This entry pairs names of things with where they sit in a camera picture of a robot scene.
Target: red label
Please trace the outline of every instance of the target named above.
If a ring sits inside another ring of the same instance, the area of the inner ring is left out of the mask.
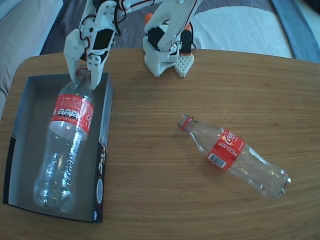
[[[87,99],[72,94],[61,94],[56,101],[51,122],[74,124],[89,133],[93,114],[94,106]]]
[[[216,144],[209,152],[207,159],[224,170],[228,170],[236,161],[246,145],[240,137],[225,129]]]

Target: black box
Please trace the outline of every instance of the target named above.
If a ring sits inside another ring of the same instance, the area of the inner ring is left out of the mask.
[[[31,76],[21,97],[10,140],[3,187],[3,203],[59,218],[90,223],[103,220],[106,149],[113,100],[109,75],[93,91],[94,114],[85,149],[78,163],[76,203],[71,214],[35,204],[33,185],[38,176],[48,124],[59,91],[71,81],[68,74]]]

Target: orange part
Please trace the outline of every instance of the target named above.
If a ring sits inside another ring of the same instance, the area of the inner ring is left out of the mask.
[[[188,24],[188,25],[185,27],[185,30],[188,30],[188,31],[191,32],[191,26],[190,26],[190,24]]]
[[[144,16],[144,24],[147,25],[147,23],[150,21],[150,19],[152,18],[153,14],[152,13],[147,13]]]

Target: empty plastic bottle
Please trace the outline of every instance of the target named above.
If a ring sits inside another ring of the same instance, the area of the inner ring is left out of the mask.
[[[264,197],[278,198],[291,178],[267,162],[227,128],[209,126],[184,114],[178,126],[194,140],[198,150],[218,167],[245,180]]]
[[[45,142],[43,162],[33,185],[36,204],[72,213],[76,203],[77,166],[94,114],[91,73],[80,69],[59,93]]]

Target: gray couch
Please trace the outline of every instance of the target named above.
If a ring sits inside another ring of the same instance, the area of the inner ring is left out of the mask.
[[[0,0],[0,120],[15,73],[38,56],[63,0]]]

